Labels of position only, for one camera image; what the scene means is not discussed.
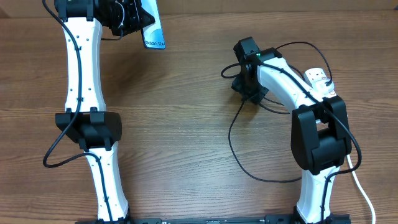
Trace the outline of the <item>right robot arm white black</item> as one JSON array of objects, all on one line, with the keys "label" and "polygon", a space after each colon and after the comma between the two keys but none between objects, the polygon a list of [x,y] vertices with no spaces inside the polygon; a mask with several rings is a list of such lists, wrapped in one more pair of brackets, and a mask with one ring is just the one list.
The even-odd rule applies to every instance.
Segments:
[{"label": "right robot arm white black", "polygon": [[349,215],[334,215],[330,197],[336,175],[351,153],[354,137],[349,131],[344,101],[314,89],[289,67],[275,48],[261,50],[252,37],[233,48],[241,67],[232,83],[242,101],[258,105],[268,92],[291,115],[291,151],[302,170],[300,198],[287,215],[266,215],[266,223],[351,223]]}]

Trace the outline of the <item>blue Galaxy smartphone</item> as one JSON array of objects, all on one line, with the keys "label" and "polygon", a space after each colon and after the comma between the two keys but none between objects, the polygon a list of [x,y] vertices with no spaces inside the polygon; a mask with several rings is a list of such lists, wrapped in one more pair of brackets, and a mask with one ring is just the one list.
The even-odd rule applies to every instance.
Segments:
[{"label": "blue Galaxy smartphone", "polygon": [[144,47],[147,49],[165,49],[165,40],[157,1],[142,0],[142,8],[154,17],[154,23],[144,27],[142,30]]}]

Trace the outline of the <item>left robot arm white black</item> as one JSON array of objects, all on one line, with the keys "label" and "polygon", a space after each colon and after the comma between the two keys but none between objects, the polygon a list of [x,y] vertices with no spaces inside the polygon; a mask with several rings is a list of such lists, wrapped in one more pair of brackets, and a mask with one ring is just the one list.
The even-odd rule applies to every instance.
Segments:
[{"label": "left robot arm white black", "polygon": [[133,223],[118,166],[121,117],[106,109],[101,88],[100,43],[103,28],[113,40],[140,31],[144,46],[164,49],[156,1],[55,1],[54,18],[67,44],[68,90],[65,111],[55,115],[61,137],[82,150],[73,159],[86,158],[98,200],[95,223]]}]

